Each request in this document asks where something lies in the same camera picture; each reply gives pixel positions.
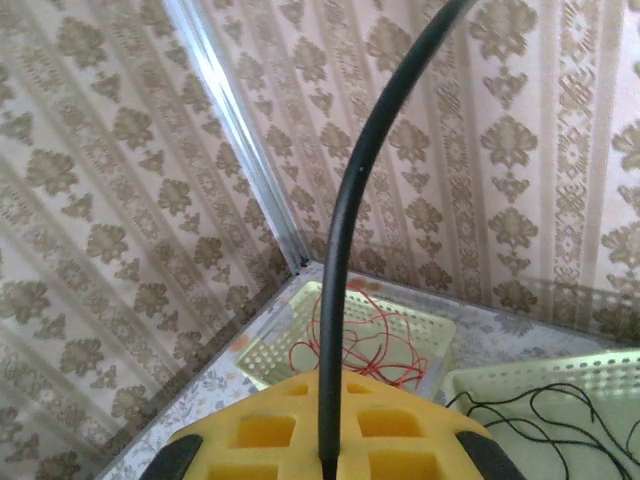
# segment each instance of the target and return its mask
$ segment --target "yellow foam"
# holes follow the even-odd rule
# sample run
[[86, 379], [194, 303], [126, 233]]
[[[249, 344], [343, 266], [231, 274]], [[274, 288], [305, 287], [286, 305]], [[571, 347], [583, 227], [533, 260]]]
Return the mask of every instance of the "yellow foam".
[[[203, 438], [184, 480], [322, 480], [318, 375], [285, 380], [176, 432]], [[475, 421], [397, 388], [343, 373], [338, 480], [482, 480], [455, 434]]]

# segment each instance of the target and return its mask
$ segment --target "tangled red wire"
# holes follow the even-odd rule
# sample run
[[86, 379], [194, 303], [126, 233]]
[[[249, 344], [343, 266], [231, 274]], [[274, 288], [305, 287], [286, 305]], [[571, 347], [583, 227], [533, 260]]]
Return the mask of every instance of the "tangled red wire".
[[[365, 320], [345, 318], [342, 345], [343, 366], [347, 370], [359, 373], [361, 375], [369, 376], [376, 380], [382, 381], [387, 385], [398, 388], [405, 388], [407, 385], [415, 382], [413, 383], [413, 387], [415, 389], [415, 387], [417, 387], [417, 385], [420, 383], [420, 380], [422, 380], [427, 371], [428, 361], [426, 358], [420, 356], [416, 348], [413, 346], [413, 343], [411, 341], [411, 329], [407, 317], [397, 312], [385, 312], [364, 291], [351, 286], [348, 286], [347, 288], [364, 296], [367, 302], [376, 310], [377, 314]], [[318, 368], [318, 358], [320, 352], [318, 328], [320, 325], [320, 320], [316, 315], [316, 312], [318, 310], [320, 300], [321, 295], [318, 295], [318, 298], [316, 299], [313, 306], [311, 322], [307, 325], [306, 340], [295, 342], [289, 350], [289, 366], [295, 373], [299, 373], [299, 370], [294, 365], [293, 353], [294, 350], [302, 346], [307, 347], [313, 353], [313, 355], [315, 355], [316, 365], [313, 368]], [[406, 328], [406, 336], [399, 335], [391, 331], [392, 329], [390, 328], [389, 324], [389, 318], [391, 317], [399, 317], [401, 319], [404, 328]], [[363, 326], [367, 327], [368, 329], [371, 329], [371, 327], [380, 326], [380, 329], [373, 334], [367, 334], [361, 337], [358, 335], [356, 329], [359, 328], [360, 330], [363, 330]], [[396, 350], [398, 348], [398, 343], [406, 345], [411, 354], [411, 361], [409, 364], [393, 363], [387, 361], [387, 357], [390, 351], [390, 343], [392, 340], [394, 340], [394, 349]], [[376, 352], [373, 356], [371, 356], [371, 358], [367, 358], [362, 353], [356, 351], [358, 346], [363, 345], [364, 342], [371, 341], [378, 343]], [[398, 371], [400, 372], [399, 375], [392, 375], [392, 373]]]

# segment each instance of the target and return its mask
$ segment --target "black cable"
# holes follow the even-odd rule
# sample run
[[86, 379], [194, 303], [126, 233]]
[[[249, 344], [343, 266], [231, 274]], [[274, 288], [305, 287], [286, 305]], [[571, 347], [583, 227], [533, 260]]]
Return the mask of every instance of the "black cable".
[[382, 91], [345, 170], [324, 267], [320, 315], [318, 455], [324, 480], [335, 480], [340, 452], [342, 328], [351, 242], [367, 179], [402, 104], [445, 37], [476, 0], [449, 0], [423, 30]]
[[[567, 391], [564, 390], [563, 388], [570, 388], [573, 390], [576, 390], [577, 393], [571, 392], [571, 391]], [[585, 447], [589, 447], [589, 448], [593, 448], [595, 450], [598, 450], [602, 453], [604, 453], [605, 455], [607, 455], [607, 457], [609, 458], [609, 460], [611, 460], [611, 462], [614, 464], [614, 466], [616, 467], [616, 469], [618, 470], [618, 473], [620, 473], [620, 476], [622, 477], [623, 480], [632, 480], [632, 476], [630, 475], [629, 471], [625, 468], [624, 465], [622, 465], [622, 463], [618, 460], [618, 458], [608, 449], [606, 448], [602, 442], [600, 442], [595, 436], [593, 436], [591, 433], [587, 432], [586, 430], [576, 426], [576, 425], [571, 425], [571, 424], [567, 424], [567, 423], [563, 423], [563, 422], [557, 422], [557, 421], [553, 421], [553, 420], [549, 420], [548, 418], [545, 418], [535, 407], [534, 402], [536, 400], [536, 398], [538, 398], [542, 393], [546, 393], [546, 392], [556, 392], [556, 393], [562, 393], [565, 395], [570, 395], [574, 398], [576, 398], [577, 400], [579, 400], [581, 403], [583, 403], [584, 405], [586, 405], [589, 408], [589, 413], [590, 413], [590, 417], [591, 417], [591, 421], [592, 422], [596, 422], [602, 427], [603, 431], [605, 432], [605, 434], [607, 435], [607, 437], [612, 441], [612, 443], [616, 446], [617, 449], [619, 449], [624, 455], [625, 457], [627, 457], [631, 462], [633, 462], [635, 465], [640, 466], [640, 462], [638, 462], [635, 457], [633, 456], [630, 448], [629, 448], [629, 444], [631, 441], [631, 438], [633, 436], [633, 433], [635, 431], [635, 429], [637, 428], [637, 426], [640, 424], [640, 420], [636, 421], [631, 430], [629, 431], [629, 434], [627, 435], [627, 440], [625, 443], [625, 447], [622, 447], [622, 445], [620, 444], [620, 442], [617, 441], [617, 439], [613, 436], [613, 434], [611, 433], [610, 429], [607, 427], [607, 425], [605, 424], [604, 420], [602, 419], [602, 417], [600, 416], [600, 414], [598, 413], [598, 411], [595, 409], [595, 407], [593, 406], [593, 403], [591, 402], [591, 399], [589, 398], [589, 396], [586, 394], [586, 392], [584, 390], [582, 390], [580, 387], [570, 384], [570, 383], [564, 383], [564, 382], [558, 382], [558, 383], [552, 383], [549, 385], [545, 385], [544, 387], [539, 387], [539, 388], [532, 388], [530, 390], [527, 390], [513, 398], [509, 398], [506, 400], [500, 400], [500, 401], [487, 401], [487, 402], [481, 402], [481, 401], [477, 401], [475, 400], [471, 394], [467, 391], [463, 391], [458, 393], [451, 401], [449, 401], [447, 403], [447, 408], [450, 407], [451, 405], [453, 405], [456, 401], [460, 400], [462, 397], [467, 397], [469, 403], [472, 404], [472, 406], [467, 410], [466, 415], [467, 416], [471, 416], [471, 414], [477, 410], [477, 409], [485, 409], [485, 410], [489, 410], [492, 413], [494, 413], [496, 416], [498, 416], [500, 418], [500, 420], [495, 420], [493, 422], [489, 422], [485, 425], [485, 427], [489, 428], [498, 424], [502, 424], [502, 423], [506, 423], [512, 430], [514, 430], [516, 433], [518, 433], [520, 436], [522, 436], [523, 438], [536, 442], [536, 443], [546, 443], [546, 444], [550, 444], [555, 450], [556, 453], [558, 454], [558, 456], [560, 457], [560, 460], [562, 461], [563, 464], [563, 468], [565, 470], [565, 479], [569, 480], [569, 470], [567, 467], [567, 463], [566, 460], [564, 458], [564, 456], [562, 455], [562, 453], [559, 451], [559, 449], [557, 448], [557, 445], [574, 445], [574, 446], [585, 446]], [[545, 432], [544, 430], [539, 426], [536, 425], [535, 423], [531, 422], [528, 419], [524, 419], [524, 418], [507, 418], [504, 415], [502, 415], [498, 410], [496, 410], [495, 408], [493, 408], [492, 406], [498, 406], [498, 405], [506, 405], [506, 404], [510, 404], [513, 403], [515, 401], [518, 401], [522, 398], [525, 398], [527, 396], [530, 396], [529, 398], [529, 407], [531, 408], [531, 411], [533, 412], [533, 414], [542, 422], [547, 423], [549, 425], [554, 425], [556, 427], [561, 427], [561, 428], [566, 428], [569, 430], [572, 430], [573, 432], [579, 433], [580, 435], [583, 435], [585, 437], [587, 437], [589, 440], [591, 440], [591, 442], [585, 442], [585, 441], [581, 441], [581, 440], [566, 440], [566, 439], [551, 439]], [[514, 427], [512, 425], [512, 423], [514, 422], [521, 422], [521, 423], [525, 423], [528, 424], [530, 426], [533, 426], [536, 430], [538, 430], [539, 433], [541, 433], [543, 435], [544, 438], [535, 438], [532, 437], [530, 435], [527, 435], [526, 433], [520, 431], [519, 429], [517, 429], [516, 427]]]

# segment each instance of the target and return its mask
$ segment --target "white plastic basket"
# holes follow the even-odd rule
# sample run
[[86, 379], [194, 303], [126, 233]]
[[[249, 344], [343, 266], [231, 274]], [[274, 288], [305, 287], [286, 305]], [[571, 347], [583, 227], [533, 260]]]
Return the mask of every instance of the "white plastic basket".
[[[296, 373], [290, 367], [289, 350], [295, 342], [307, 338], [307, 327], [321, 289], [320, 282], [312, 281], [305, 284], [285, 308], [275, 313], [275, 318], [256, 335], [238, 359], [238, 368], [259, 388], [274, 385]], [[407, 319], [412, 344], [419, 355], [428, 360], [428, 367], [420, 385], [408, 383], [405, 389], [430, 398], [437, 392], [444, 374], [451, 365], [449, 347], [455, 335], [455, 324], [437, 315], [420, 312], [374, 296], [371, 298], [383, 311], [401, 313]], [[347, 291], [345, 319], [367, 320], [376, 313], [361, 293]], [[401, 333], [403, 329], [406, 330], [406, 324], [400, 317], [392, 316], [388, 320], [391, 331]], [[315, 357], [297, 355], [295, 365], [300, 372], [313, 370]], [[407, 363], [407, 359], [397, 355], [400, 355], [400, 352], [394, 351], [392, 346], [387, 359], [389, 362]]]
[[[532, 388], [550, 383], [565, 382], [583, 389], [614, 436], [624, 445], [633, 422], [640, 419], [640, 350], [608, 351], [596, 355], [536, 360], [494, 367], [454, 370], [445, 379], [443, 390], [449, 402], [460, 392], [469, 392], [476, 401], [502, 401], [513, 398]], [[602, 429], [591, 422], [589, 410], [578, 400], [564, 394], [545, 393], [536, 401], [536, 408], [555, 421], [579, 426], [607, 448], [617, 453], [633, 478], [640, 479], [640, 468], [634, 466], [615, 450], [613, 443]], [[452, 408], [466, 413], [471, 403], [462, 397]], [[495, 406], [507, 417], [526, 418], [533, 421], [551, 437], [578, 439], [566, 429], [550, 426], [537, 419], [531, 412], [528, 397], [518, 402]], [[487, 411], [476, 410], [472, 417], [487, 423], [497, 417]], [[551, 446], [539, 445], [517, 435], [507, 425], [492, 427], [494, 438], [520, 468], [527, 479], [560, 479], [564, 470]], [[539, 436], [534, 430], [528, 430]], [[640, 458], [640, 431], [636, 431], [630, 443], [636, 458]], [[607, 458], [585, 447], [561, 446], [571, 478], [601, 480], [619, 478], [619, 474]]]

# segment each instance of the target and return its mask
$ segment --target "red wire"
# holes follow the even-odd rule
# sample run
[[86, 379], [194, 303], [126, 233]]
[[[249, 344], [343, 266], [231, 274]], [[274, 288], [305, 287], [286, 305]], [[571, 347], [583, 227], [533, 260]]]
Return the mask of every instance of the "red wire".
[[[416, 382], [417, 386], [420, 380], [424, 377], [428, 361], [426, 358], [420, 356], [416, 348], [413, 346], [411, 341], [411, 327], [409, 325], [409, 320], [407, 317], [398, 312], [385, 312], [382, 310], [378, 304], [369, 296], [366, 292], [354, 288], [347, 287], [349, 290], [360, 293], [365, 297], [367, 302], [376, 310], [377, 315], [374, 315], [368, 319], [345, 319], [344, 325], [344, 333], [343, 333], [343, 360], [342, 363], [347, 370], [352, 372], [359, 373], [361, 375], [369, 376], [380, 380], [388, 385], [392, 385], [394, 387], [402, 388], [408, 383]], [[320, 342], [318, 341], [318, 336], [316, 333], [316, 328], [319, 327], [319, 320], [316, 315], [318, 310], [318, 305], [320, 304], [321, 296], [318, 295], [316, 301], [313, 305], [313, 311], [311, 313], [311, 322], [307, 325], [307, 339], [300, 340], [295, 342], [291, 348], [289, 349], [289, 366], [291, 370], [295, 373], [298, 373], [298, 370], [295, 368], [293, 362], [293, 351], [300, 347], [305, 346], [316, 356], [316, 359], [320, 354]], [[406, 327], [406, 337], [398, 335], [390, 331], [389, 326], [389, 317], [399, 316], [402, 320], [404, 320], [404, 325]], [[358, 332], [356, 330], [352, 330], [349, 327], [354, 325], [368, 325], [375, 324], [376, 321], [382, 320], [382, 331], [367, 335], [365, 337], [359, 337]], [[362, 354], [355, 352], [354, 350], [358, 345], [362, 344], [365, 341], [377, 340], [378, 338], [383, 337], [381, 341], [381, 345], [378, 346], [378, 349], [373, 355], [372, 358], [366, 358]], [[390, 341], [391, 339], [396, 340], [396, 344], [398, 342], [405, 344], [409, 352], [411, 353], [411, 363], [410, 364], [399, 364], [399, 363], [386, 363], [385, 359], [389, 353]], [[314, 366], [314, 369], [318, 368], [318, 362]], [[404, 372], [396, 376], [396, 378], [390, 378], [390, 374], [383, 373], [384, 370], [388, 369], [403, 369]]]

